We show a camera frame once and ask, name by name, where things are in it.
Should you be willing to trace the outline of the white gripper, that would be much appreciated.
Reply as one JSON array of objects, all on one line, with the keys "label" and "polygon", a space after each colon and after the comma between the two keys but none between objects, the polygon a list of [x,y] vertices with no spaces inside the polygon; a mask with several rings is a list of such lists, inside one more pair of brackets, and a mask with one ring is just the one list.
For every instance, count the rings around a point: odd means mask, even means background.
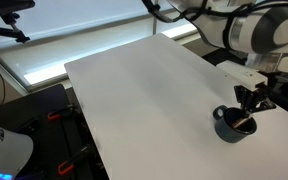
[{"label": "white gripper", "polygon": [[253,97],[251,103],[248,107],[248,111],[251,114],[276,108],[275,103],[270,100],[270,90],[264,88],[258,89],[260,85],[266,85],[268,83],[268,79],[264,75],[254,69],[232,61],[221,62],[217,64],[216,67],[239,84],[234,87],[234,91],[241,109],[245,108],[249,90],[254,91],[252,93]]}]

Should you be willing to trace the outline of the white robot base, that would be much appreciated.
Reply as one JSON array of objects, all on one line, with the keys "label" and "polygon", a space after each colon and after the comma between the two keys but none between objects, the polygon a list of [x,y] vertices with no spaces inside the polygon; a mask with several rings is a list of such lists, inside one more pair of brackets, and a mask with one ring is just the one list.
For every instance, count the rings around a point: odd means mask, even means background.
[{"label": "white robot base", "polygon": [[0,127],[0,180],[15,180],[33,153],[33,140]]}]

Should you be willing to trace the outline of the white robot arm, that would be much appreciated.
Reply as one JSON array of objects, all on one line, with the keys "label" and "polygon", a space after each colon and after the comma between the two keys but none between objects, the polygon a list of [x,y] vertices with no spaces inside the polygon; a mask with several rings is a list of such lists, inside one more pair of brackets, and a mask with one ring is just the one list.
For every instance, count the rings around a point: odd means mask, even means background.
[{"label": "white robot arm", "polygon": [[168,0],[206,43],[254,55],[281,56],[288,72],[288,0],[262,0],[220,7],[213,0]]}]

